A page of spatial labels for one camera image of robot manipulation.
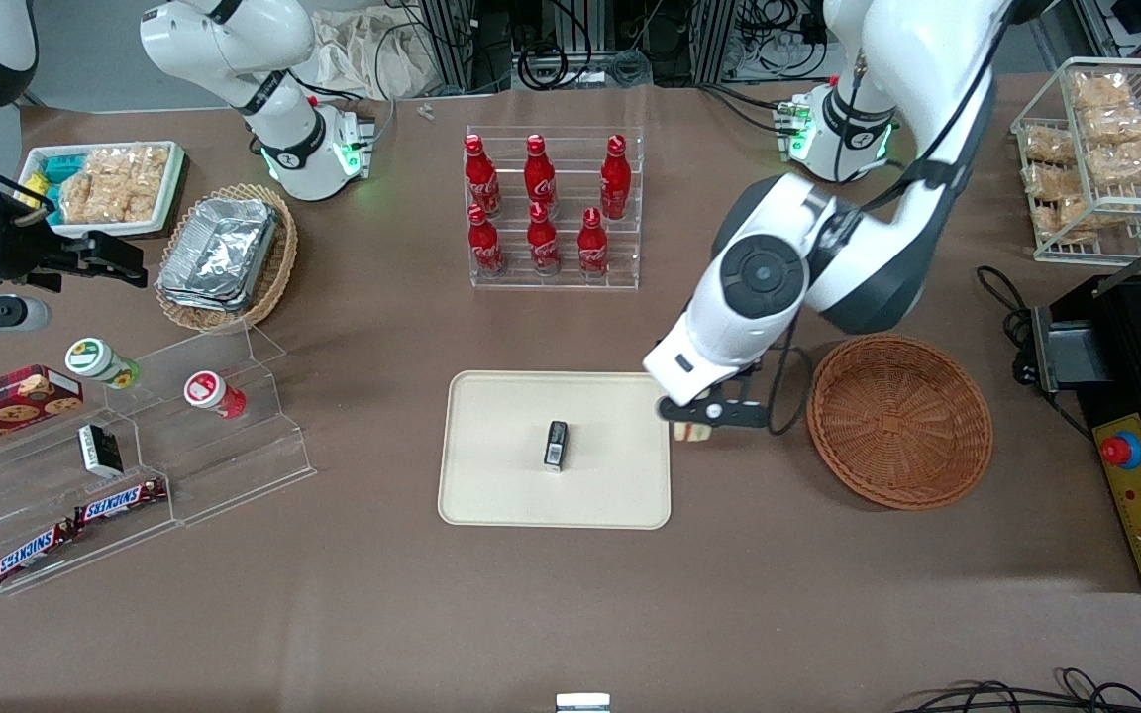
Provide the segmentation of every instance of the acrylic bottle rack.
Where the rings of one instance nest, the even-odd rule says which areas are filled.
[[[484,147],[495,165],[501,192],[501,209],[491,218],[499,244],[504,252],[507,270],[499,278],[478,274],[478,266],[466,244],[469,278],[476,289],[596,289],[633,290],[642,274],[642,171],[646,165],[646,141],[640,127],[487,127],[471,125],[468,133],[484,140]],[[526,243],[529,225],[529,202],[521,169],[526,165],[526,137],[544,136],[544,145],[557,170],[558,212],[553,225],[558,229],[558,253],[561,270],[553,276],[540,276],[531,261]],[[606,228],[608,266],[605,278],[585,278],[580,273],[580,248],[576,238],[583,224],[584,208],[601,206],[601,163],[606,159],[606,140],[614,133],[628,139],[628,163],[633,180],[628,206],[620,221],[602,221]],[[466,208],[472,202],[469,186],[463,185]],[[469,221],[461,212],[462,234]]]
[[[87,525],[72,542],[37,559],[0,585],[0,594],[48,582],[177,527],[314,475],[302,429],[281,410],[267,362],[284,350],[243,322],[143,356],[126,391],[83,382],[87,406],[0,440],[0,557],[72,516],[75,507],[161,477],[170,497]],[[183,384],[197,371],[218,372],[244,392],[244,413],[225,420],[195,410]],[[112,431],[124,473],[115,479],[82,467],[78,429]]]

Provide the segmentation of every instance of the cookie box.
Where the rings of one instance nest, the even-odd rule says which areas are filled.
[[[82,387],[76,380],[38,364],[16,370],[0,378],[0,438],[81,407]]]

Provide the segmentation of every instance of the round wicker basket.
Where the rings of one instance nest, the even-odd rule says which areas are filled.
[[[993,456],[993,419],[977,384],[937,348],[897,334],[830,353],[816,370],[807,423],[839,479],[900,510],[952,504]]]
[[[266,319],[267,315],[270,315],[275,305],[281,301],[284,289],[289,286],[289,275],[293,272],[293,261],[298,258],[298,226],[294,225],[293,216],[290,214],[289,206],[285,206],[284,198],[261,185],[232,185],[228,188],[210,193],[205,198],[258,198],[267,203],[268,206],[275,208],[276,213],[280,214],[281,219],[276,222],[275,232],[272,235],[274,242],[270,250],[267,250],[267,261],[262,262],[262,273],[259,274],[258,285],[253,289],[252,302],[243,311],[200,310],[196,307],[184,307],[180,303],[168,301],[162,295],[161,290],[157,290],[157,302],[161,303],[167,317],[170,317],[173,324],[187,329],[212,330],[242,317],[244,317],[245,324],[257,325]],[[167,244],[167,250],[161,256],[162,266],[170,259],[170,253],[178,244],[178,235],[181,234],[187,218],[191,218],[196,211],[196,206],[200,206],[200,200],[194,206],[187,208],[187,213],[178,220],[176,229],[170,234],[170,243]]]

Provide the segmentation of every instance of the table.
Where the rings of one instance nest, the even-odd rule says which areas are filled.
[[[413,104],[372,179],[290,202],[302,252],[264,324],[319,473],[19,597],[0,597],[10,710],[891,710],[960,679],[1052,684],[1081,666],[1141,689],[1141,595],[1094,447],[1011,382],[1002,307],[972,269],[1050,302],[1085,267],[1036,264],[1002,133],[1045,76],[1004,78],[970,188],[900,333],[936,343],[988,399],[978,491],[931,513],[848,492],[804,428],[673,444],[657,532],[458,528],[435,510],[447,383],[463,370],[639,371],[744,186],[779,171],[763,131],[693,90],[503,94]],[[790,95],[801,86],[770,87]],[[385,107],[377,108],[379,119]],[[646,124],[646,246],[634,294],[476,292],[461,138],[476,124]],[[24,112],[26,146],[173,139],[184,205],[267,181],[229,110]],[[865,200],[879,171],[839,193]],[[145,244],[157,261],[162,241]],[[55,322],[0,334],[0,374],[99,334],[144,354],[187,337],[151,290],[68,279]],[[802,317],[798,343],[836,330]],[[784,391],[792,403],[796,382]]]

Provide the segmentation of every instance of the red bottle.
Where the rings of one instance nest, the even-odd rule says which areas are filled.
[[[601,227],[601,212],[588,208],[580,229],[580,272],[590,278],[606,276],[606,229]]]
[[[628,165],[626,151],[624,135],[616,133],[606,141],[606,163],[601,165],[601,212],[607,221],[621,221],[628,209],[633,168]]]
[[[544,203],[549,217],[558,214],[558,183],[552,162],[544,154],[544,137],[533,133],[526,137],[526,197],[531,203]]]
[[[495,176],[495,167],[484,151],[484,140],[476,133],[466,137],[466,180],[469,181],[469,195],[494,216],[500,211],[500,178]]]
[[[504,274],[504,252],[495,226],[487,220],[487,211],[478,203],[469,208],[469,248],[475,253],[478,274],[485,278],[499,278]]]
[[[535,274],[551,278],[561,269],[558,256],[558,229],[549,221],[547,203],[531,203],[531,225],[526,227],[526,241],[531,243],[531,260],[535,261]]]

